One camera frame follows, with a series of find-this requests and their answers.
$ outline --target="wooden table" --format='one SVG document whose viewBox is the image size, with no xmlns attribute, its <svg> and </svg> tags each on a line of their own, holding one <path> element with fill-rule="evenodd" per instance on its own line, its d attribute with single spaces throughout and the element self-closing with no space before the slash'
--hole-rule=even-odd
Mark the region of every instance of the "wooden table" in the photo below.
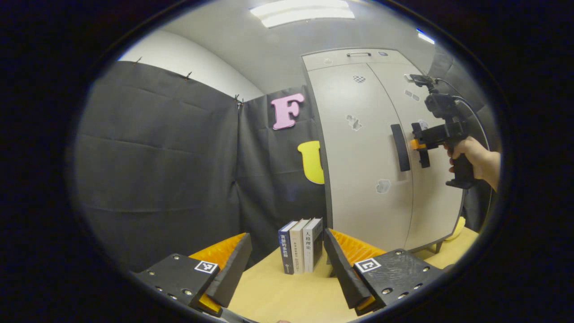
<svg viewBox="0 0 574 323">
<path fill-rule="evenodd" d="M 429 264 L 444 268 L 455 263 L 470 247 L 477 233 L 463 228 L 457 238 L 443 242 L 438 254 L 425 249 L 414 253 Z M 229 309 L 259 323 L 346 323 L 357 319 L 347 307 L 337 278 L 330 278 L 327 253 L 314 272 L 287 275 L 279 248 L 243 273 Z"/>
</svg>

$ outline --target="fluorescent light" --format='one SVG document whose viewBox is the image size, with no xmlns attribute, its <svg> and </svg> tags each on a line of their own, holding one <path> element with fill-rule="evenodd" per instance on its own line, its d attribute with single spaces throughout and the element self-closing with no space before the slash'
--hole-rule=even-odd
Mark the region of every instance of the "fluorescent light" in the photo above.
<svg viewBox="0 0 574 323">
<path fill-rule="evenodd" d="M 267 28 L 315 18 L 355 19 L 349 5 L 342 0 L 283 0 L 250 11 Z"/>
<path fill-rule="evenodd" d="M 314 18 L 346 18 L 354 19 L 355 15 L 350 10 L 340 9 L 306 9 L 288 11 L 286 13 L 275 14 L 269 18 L 261 20 L 267 28 L 277 25 L 287 24 L 288 22 L 309 20 Z"/>
<path fill-rule="evenodd" d="M 427 35 L 425 35 L 425 34 L 423 34 L 423 33 L 418 33 L 418 38 L 424 39 L 424 40 L 428 41 L 429 43 L 431 43 L 431 44 L 433 44 L 433 45 L 435 44 L 435 41 L 434 41 L 434 40 L 430 39 Z"/>
</svg>

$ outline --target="cabinet door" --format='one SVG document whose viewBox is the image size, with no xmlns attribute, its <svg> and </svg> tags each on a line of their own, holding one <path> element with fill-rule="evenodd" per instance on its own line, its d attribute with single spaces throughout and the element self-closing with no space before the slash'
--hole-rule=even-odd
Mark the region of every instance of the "cabinet door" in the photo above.
<svg viewBox="0 0 574 323">
<path fill-rule="evenodd" d="M 414 139 L 411 126 L 414 122 L 423 120 L 429 127 L 444 124 L 443 119 L 435 118 L 426 108 L 427 87 L 406 81 L 405 74 L 420 74 L 414 66 L 378 63 L 369 63 L 369 66 L 393 101 L 407 142 Z M 417 151 L 410 147 L 409 151 L 414 188 L 413 215 L 405 249 L 414 249 L 452 234 L 460 213 L 463 190 L 445 185 L 454 174 L 448 171 L 451 165 L 442 147 L 429 150 L 428 168 L 421 167 Z"/>
<path fill-rule="evenodd" d="M 389 97 L 364 63 L 321 68 L 309 78 L 325 139 L 333 228 L 385 250 L 403 248 L 413 188 L 410 171 L 399 169 L 391 131 L 399 120 Z"/>
<path fill-rule="evenodd" d="M 395 63 L 411 65 L 401 53 L 391 49 L 350 48 L 303 56 L 307 71 L 356 63 Z"/>
</svg>

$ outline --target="cabinet leg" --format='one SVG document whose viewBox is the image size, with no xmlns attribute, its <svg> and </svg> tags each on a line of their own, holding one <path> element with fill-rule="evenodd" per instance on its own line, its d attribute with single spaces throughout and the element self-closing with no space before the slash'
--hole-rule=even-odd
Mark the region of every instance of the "cabinet leg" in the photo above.
<svg viewBox="0 0 574 323">
<path fill-rule="evenodd" d="M 441 241 L 441 242 L 439 242 L 439 243 L 437 243 L 437 244 L 436 244 L 436 250 L 435 250 L 435 253 L 438 253 L 438 252 L 440 251 L 440 247 L 442 247 L 442 246 L 443 246 L 443 242 L 442 242 L 442 241 Z"/>
</svg>

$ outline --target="human hand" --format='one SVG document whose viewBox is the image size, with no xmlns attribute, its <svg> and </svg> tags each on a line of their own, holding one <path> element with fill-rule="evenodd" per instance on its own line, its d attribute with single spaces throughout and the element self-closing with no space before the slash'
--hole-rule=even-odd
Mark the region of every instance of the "human hand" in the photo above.
<svg viewBox="0 0 574 323">
<path fill-rule="evenodd" d="M 454 149 L 450 149 L 447 145 L 444 145 L 444 149 L 451 157 L 451 165 L 454 165 L 453 159 L 457 159 L 463 153 L 472 164 L 474 178 L 484 179 L 495 191 L 497 190 L 500 177 L 500 153 L 488 151 L 471 136 L 461 140 Z M 455 169 L 451 167 L 448 171 L 455 172 Z"/>
</svg>

